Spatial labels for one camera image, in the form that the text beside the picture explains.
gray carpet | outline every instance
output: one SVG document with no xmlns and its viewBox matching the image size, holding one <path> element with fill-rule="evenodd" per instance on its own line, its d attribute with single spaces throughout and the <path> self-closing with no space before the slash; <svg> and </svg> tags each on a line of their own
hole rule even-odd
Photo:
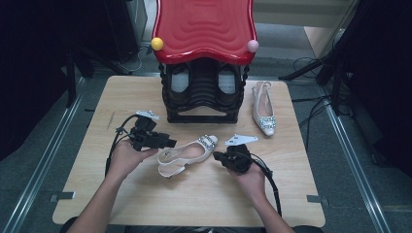
<svg viewBox="0 0 412 233">
<path fill-rule="evenodd" d="M 142 52 L 141 58 L 143 65 L 133 75 L 156 76 L 158 70 L 153 55 L 145 55 Z M 133 59 L 127 64 L 130 68 L 138 66 L 137 58 Z M 294 71 L 293 62 L 294 59 L 256 57 L 251 66 L 250 79 L 276 80 L 276 77 Z M 301 60 L 295 65 L 298 68 L 307 62 Z M 85 95 L 19 232 L 58 232 L 60 228 L 52 222 L 55 203 L 49 202 L 49 198 L 62 190 L 92 118 L 93 112 L 89 110 L 95 109 L 106 81 L 114 75 L 112 71 L 99 64 L 94 66 L 96 74 L 93 79 L 86 80 Z M 288 82 L 288 86 L 292 99 L 321 95 L 312 78 L 299 78 Z M 1 230 L 12 215 L 18 197 L 29 182 L 55 127 L 66 110 L 66 101 L 65 94 L 54 104 L 25 143 L 16 152 L 0 161 Z M 315 103 L 293 103 L 299 122 L 309 116 Z M 412 179 L 394 167 L 381 168 L 373 164 L 355 122 L 349 116 L 342 116 L 341 119 L 393 232 L 409 232 L 412 229 L 412 223 L 408 220 L 412 218 Z M 301 128 L 304 140 L 306 127 L 307 125 L 304 125 Z M 376 232 L 326 111 L 312 118 L 309 134 L 309 161 L 319 193 L 327 200 L 323 205 L 326 215 L 324 231 Z M 109 227 L 109 232 L 121 231 L 121 226 Z"/>
</svg>

yellow ball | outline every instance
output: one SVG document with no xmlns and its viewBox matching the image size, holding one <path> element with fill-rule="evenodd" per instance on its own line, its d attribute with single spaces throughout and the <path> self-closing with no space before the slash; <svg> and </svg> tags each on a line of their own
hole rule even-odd
<svg viewBox="0 0 412 233">
<path fill-rule="evenodd" d="M 163 48 L 163 40 L 158 37 L 154 37 L 151 42 L 152 49 L 161 50 Z"/>
</svg>

floor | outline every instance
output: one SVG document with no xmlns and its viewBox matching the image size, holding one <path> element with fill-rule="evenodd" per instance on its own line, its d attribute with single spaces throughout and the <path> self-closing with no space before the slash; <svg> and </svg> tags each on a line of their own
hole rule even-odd
<svg viewBox="0 0 412 233">
<path fill-rule="evenodd" d="M 146 3 L 150 29 L 154 19 L 151 4 L 155 1 Z M 311 62 L 299 58 L 314 57 L 302 27 L 257 24 L 257 35 L 260 50 L 252 65 L 251 79 L 274 81 Z M 152 54 L 141 53 L 122 65 L 130 69 L 140 67 L 134 69 L 133 75 L 158 75 Z M 78 74 L 80 95 L 76 104 L 66 109 L 66 96 L 62 96 L 24 145 L 0 161 L 0 229 L 3 232 L 58 231 L 60 226 L 52 222 L 55 203 L 51 202 L 51 196 L 64 187 L 93 116 L 92 110 L 111 75 L 114 74 L 98 64 L 93 79 L 84 79 Z M 317 86 L 311 78 L 314 75 L 316 71 L 288 82 L 293 100 L 327 94 L 328 85 Z M 308 118 L 315 103 L 293 103 L 298 122 Z M 62 124 L 63 119 L 70 123 Z M 410 232 L 412 179 L 396 167 L 379 167 L 373 163 L 364 138 L 350 116 L 336 116 L 325 108 L 312 118 L 310 125 L 309 131 L 307 125 L 303 125 L 301 133 L 304 142 L 309 142 L 307 153 L 322 197 L 326 215 L 323 230 Z M 49 147 L 50 142 L 55 142 L 57 147 Z M 121 230 L 119 226 L 108 228 L 108 232 Z"/>
</svg>

cable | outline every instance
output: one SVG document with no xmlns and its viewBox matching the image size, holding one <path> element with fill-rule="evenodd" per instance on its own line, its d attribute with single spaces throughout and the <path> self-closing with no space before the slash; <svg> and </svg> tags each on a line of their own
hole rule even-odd
<svg viewBox="0 0 412 233">
<path fill-rule="evenodd" d="M 316 110 L 316 108 L 322 103 L 322 101 L 329 99 L 331 95 L 326 95 L 326 96 L 321 96 L 317 98 L 310 98 L 310 99 L 297 99 L 294 100 L 294 102 L 303 102 L 303 101 L 310 101 L 310 100 L 318 100 L 318 102 L 315 104 L 315 106 L 312 107 L 309 117 L 304 119 L 302 122 L 299 123 L 299 128 L 301 128 L 304 124 L 307 123 L 307 128 L 306 128 L 306 140 L 305 140 L 305 150 L 309 150 L 309 132 L 310 132 L 310 120 L 312 117 L 319 115 L 323 110 L 326 109 L 327 106 L 330 105 L 330 103 L 323 105 L 320 109 Z"/>
<path fill-rule="evenodd" d="M 144 50 L 147 50 L 147 49 L 148 49 L 148 48 L 144 47 L 144 48 L 141 48 L 141 49 L 139 50 L 139 52 L 137 52 L 137 58 L 138 58 L 138 60 L 139 60 L 139 66 L 138 66 L 136 69 L 126 68 L 126 67 L 124 67 L 123 65 L 121 65 L 120 62 L 118 62 L 119 66 L 120 66 L 121 68 L 123 68 L 124 70 L 128 71 L 128 72 L 138 71 L 138 70 L 142 67 L 142 65 L 143 65 L 142 59 L 140 58 L 140 52 L 142 52 L 142 51 L 144 51 Z"/>
<path fill-rule="evenodd" d="M 282 216 L 282 208 L 281 208 L 281 200 L 280 200 L 280 197 L 279 197 L 279 189 L 276 186 L 275 181 L 273 181 L 273 172 L 267 167 L 267 165 L 264 163 L 264 161 L 260 157 L 258 157 L 257 155 L 255 155 L 253 153 L 250 153 L 250 155 L 253 155 L 254 157 L 256 157 L 261 163 L 259 163 L 255 159 L 251 158 L 250 156 L 248 156 L 248 155 L 246 155 L 242 152 L 234 151 L 233 153 L 236 153 L 236 155 L 241 155 L 242 157 L 251 160 L 253 163 L 255 163 L 260 168 L 260 170 L 263 172 L 263 175 L 269 180 L 269 183 L 272 186 L 273 195 L 274 195 L 275 201 L 276 201 L 276 210 L 278 211 L 279 216 Z"/>
<path fill-rule="evenodd" d="M 127 136 L 129 135 L 129 133 L 127 133 L 127 131 L 124 129 L 124 126 L 125 126 L 132 118 L 134 118 L 134 117 L 138 117 L 138 115 L 129 116 L 129 117 L 123 122 L 123 124 L 121 125 L 121 127 L 119 127 L 119 128 L 116 129 L 116 136 L 115 136 L 115 139 L 113 140 L 112 147 L 110 148 L 109 156 L 108 156 L 108 158 L 106 159 L 106 169 L 105 169 L 105 173 L 104 173 L 104 176 L 105 176 L 105 177 L 106 177 L 107 173 L 109 172 L 110 163 L 111 163 L 111 161 L 112 161 L 112 153 L 113 153 L 113 150 L 115 150 L 116 145 L 118 144 L 118 142 L 119 142 L 121 139 L 123 139 L 124 137 L 127 137 Z M 127 134 L 126 134 L 125 136 L 121 137 L 121 138 L 118 140 L 118 137 L 119 137 L 119 135 L 120 135 L 122 132 L 126 132 Z"/>
<path fill-rule="evenodd" d="M 308 63 L 307 63 L 307 66 L 310 65 L 310 64 L 312 64 L 313 62 L 320 61 L 319 59 L 315 59 L 315 58 L 312 58 L 312 57 L 306 57 L 306 56 L 300 57 L 300 58 L 296 59 L 296 60 L 293 62 L 293 69 L 294 69 L 294 71 L 297 71 L 297 69 L 296 69 L 296 62 L 299 61 L 299 60 L 301 60 L 301 59 L 309 59 L 309 61 L 308 61 Z M 305 78 L 310 78 L 310 79 L 314 79 L 314 78 L 317 77 L 318 74 L 316 74 L 313 70 L 310 70 L 310 72 L 311 72 L 314 76 L 306 76 L 306 75 L 304 75 L 304 74 L 303 74 L 302 76 L 305 77 Z"/>
</svg>

white shoe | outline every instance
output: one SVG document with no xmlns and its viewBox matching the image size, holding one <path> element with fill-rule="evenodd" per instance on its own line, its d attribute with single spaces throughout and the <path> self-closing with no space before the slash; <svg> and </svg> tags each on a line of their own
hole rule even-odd
<svg viewBox="0 0 412 233">
<path fill-rule="evenodd" d="M 202 162 L 208 158 L 217 143 L 216 136 L 204 135 L 182 147 L 164 150 L 157 157 L 158 172 L 163 177 L 171 178 L 183 172 L 186 164 Z"/>
<path fill-rule="evenodd" d="M 271 82 L 257 82 L 252 87 L 254 94 L 253 118 L 258 127 L 266 136 L 272 136 L 275 133 L 276 119 L 273 114 L 272 102 L 270 100 L 269 89 L 272 87 Z"/>
</svg>

